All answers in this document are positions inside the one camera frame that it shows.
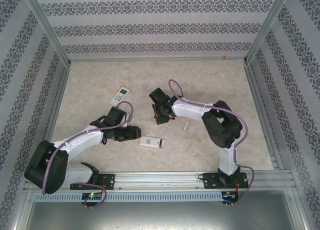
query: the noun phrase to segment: robotic arm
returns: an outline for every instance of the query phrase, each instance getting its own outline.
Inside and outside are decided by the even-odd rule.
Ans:
[[[174,120],[176,117],[187,117],[204,123],[211,140],[219,147],[219,180],[225,186],[231,185],[240,171],[234,162],[234,150],[243,128],[241,122],[230,113],[183,102],[186,100],[183,97],[181,98],[183,101],[176,96],[170,98],[159,87],[149,97],[154,102],[152,107],[158,125],[167,123],[170,119]],[[231,111],[229,106],[221,100],[207,105]]]
[[[86,162],[82,162],[77,166],[72,166],[69,162],[75,156],[94,145],[105,145],[108,139],[123,142],[140,138],[141,130],[137,126],[121,126],[109,130],[98,130],[119,125],[126,115],[125,111],[112,107],[107,116],[104,115],[91,122],[89,126],[81,131],[86,132],[86,134],[82,134],[71,142],[67,142],[53,158],[47,177],[45,192],[52,194],[62,185],[74,183],[96,185],[98,183],[99,170]],[[39,188],[42,188],[48,165],[47,160],[51,158],[53,152],[61,144],[65,143],[67,139],[53,143],[45,140],[39,143],[24,172],[24,177]]]

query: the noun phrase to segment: beige floor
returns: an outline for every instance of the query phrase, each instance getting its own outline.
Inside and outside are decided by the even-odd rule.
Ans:
[[[219,148],[210,140],[202,122],[178,117],[156,124],[148,95],[160,87],[172,96],[170,78],[180,83],[189,100],[227,102],[249,126],[247,140],[238,147],[238,162],[255,170],[273,169],[241,60],[73,63],[52,141],[72,136],[106,115],[112,97],[120,87],[127,87],[130,93],[125,100],[134,107],[130,124],[139,126],[142,135],[166,139],[165,148],[142,147],[139,140],[109,140],[106,145],[96,145],[79,154],[73,164],[88,162],[103,172],[217,170]],[[125,104],[122,108],[130,109]],[[184,132],[187,120],[190,122]]]

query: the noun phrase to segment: white remote control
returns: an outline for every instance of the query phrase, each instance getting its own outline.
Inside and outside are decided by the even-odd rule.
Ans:
[[[125,100],[126,96],[129,94],[130,90],[125,87],[121,87],[120,90],[116,93],[116,95],[110,101],[110,104],[113,106],[117,106],[118,103]]]

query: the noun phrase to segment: floral pattern wall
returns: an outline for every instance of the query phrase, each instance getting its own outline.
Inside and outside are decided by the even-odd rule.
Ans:
[[[69,58],[243,58],[274,0],[38,0]]]
[[[64,73],[25,0],[0,0],[0,230],[6,229],[23,173],[49,125]]]
[[[286,0],[251,66],[282,162],[320,229],[320,0]]]

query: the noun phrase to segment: aluminum frame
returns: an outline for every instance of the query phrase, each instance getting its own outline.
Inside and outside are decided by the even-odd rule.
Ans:
[[[198,179],[202,171],[190,172],[103,172],[115,174],[113,193],[166,193],[166,192],[220,192],[226,189],[205,189]],[[248,181],[252,173],[246,171]],[[258,170],[250,191],[278,191],[284,192],[294,227],[297,230],[309,230],[310,226],[304,212],[300,196],[290,170]],[[11,230],[25,230],[34,204],[35,195],[40,193],[34,184],[27,181],[24,185],[18,203],[17,213]],[[68,185],[62,186],[57,192],[89,193],[90,190],[70,190]]]
[[[58,113],[59,113],[60,105],[62,102],[62,98],[64,96],[65,89],[67,86],[67,81],[68,81],[70,69],[71,69],[71,63],[68,63],[64,68],[62,82],[61,82],[60,88],[58,90],[58,96],[56,98],[56,101],[54,103],[54,107],[52,110],[53,114],[52,114],[52,117],[51,117],[49,125],[48,125],[48,131],[46,132],[46,135],[44,136],[44,139],[46,139],[46,140],[51,140],[52,135],[54,134],[54,129],[55,129],[56,121],[58,118]]]
[[[50,43],[52,44],[54,50],[58,54],[60,60],[63,62],[63,65],[66,66],[70,63],[70,59],[61,44],[54,28],[51,26],[51,23],[48,20],[43,8],[41,7],[38,0],[25,0],[29,7],[31,8],[33,14],[35,15],[36,19],[38,20],[39,24],[41,25],[44,33],[47,35]]]
[[[267,33],[269,32],[271,25],[277,18],[277,15],[283,7],[285,1],[286,0],[274,0],[274,3],[272,4],[270,11],[268,12],[268,15],[264,19],[263,24],[261,25],[256,37],[253,40],[253,43],[251,44],[248,53],[245,56],[247,63],[251,63],[254,59],[261,43],[263,42]]]

